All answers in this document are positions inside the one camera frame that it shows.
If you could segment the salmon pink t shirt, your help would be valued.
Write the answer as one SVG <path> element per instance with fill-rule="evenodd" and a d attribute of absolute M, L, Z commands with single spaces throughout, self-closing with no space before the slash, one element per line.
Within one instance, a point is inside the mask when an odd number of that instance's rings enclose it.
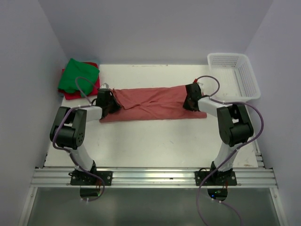
<path fill-rule="evenodd" d="M 186 98 L 184 85 L 169 88 L 114 89 L 112 92 L 121 109 L 100 119 L 100 123 L 207 118 L 204 112 L 183 108 Z"/>

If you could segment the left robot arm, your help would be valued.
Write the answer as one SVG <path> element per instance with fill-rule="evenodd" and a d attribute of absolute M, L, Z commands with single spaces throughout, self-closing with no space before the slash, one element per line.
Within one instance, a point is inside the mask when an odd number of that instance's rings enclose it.
<path fill-rule="evenodd" d="M 57 150 L 66 151 L 74 170 L 69 173 L 73 186 L 110 186 L 112 171 L 98 171 L 95 161 L 84 146 L 86 124 L 98 121 L 121 109 L 110 89 L 99 89 L 96 99 L 89 105 L 58 108 L 50 141 Z"/>

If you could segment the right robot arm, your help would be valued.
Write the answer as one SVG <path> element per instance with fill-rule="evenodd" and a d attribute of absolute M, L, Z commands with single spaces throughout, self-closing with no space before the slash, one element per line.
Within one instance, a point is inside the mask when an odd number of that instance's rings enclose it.
<path fill-rule="evenodd" d="M 212 161 L 210 170 L 195 171 L 196 185 L 236 186 L 233 162 L 240 145 L 246 144 L 254 134 L 246 107 L 242 103 L 223 103 L 203 95 L 195 82 L 185 86 L 186 98 L 183 108 L 189 111 L 205 112 L 217 118 L 218 132 L 222 140 L 217 157 Z"/>

